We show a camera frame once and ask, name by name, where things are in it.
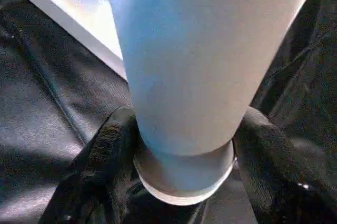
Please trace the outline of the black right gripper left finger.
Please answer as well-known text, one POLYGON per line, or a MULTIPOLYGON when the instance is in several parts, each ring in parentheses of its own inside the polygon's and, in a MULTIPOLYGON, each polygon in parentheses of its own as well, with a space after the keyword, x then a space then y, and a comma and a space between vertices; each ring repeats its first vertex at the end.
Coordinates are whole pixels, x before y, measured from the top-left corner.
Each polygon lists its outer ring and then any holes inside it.
POLYGON ((122 223, 139 138, 132 109, 114 110, 72 161, 40 223, 89 223, 97 209, 103 223, 122 223))

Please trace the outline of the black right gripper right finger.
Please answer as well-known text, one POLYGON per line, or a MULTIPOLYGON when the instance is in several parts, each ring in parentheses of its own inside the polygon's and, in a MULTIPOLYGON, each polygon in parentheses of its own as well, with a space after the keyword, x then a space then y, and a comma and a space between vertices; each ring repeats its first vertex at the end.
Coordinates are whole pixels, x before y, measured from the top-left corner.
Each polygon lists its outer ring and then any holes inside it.
POLYGON ((248 107, 233 137, 258 223, 336 223, 336 193, 285 135, 248 107))

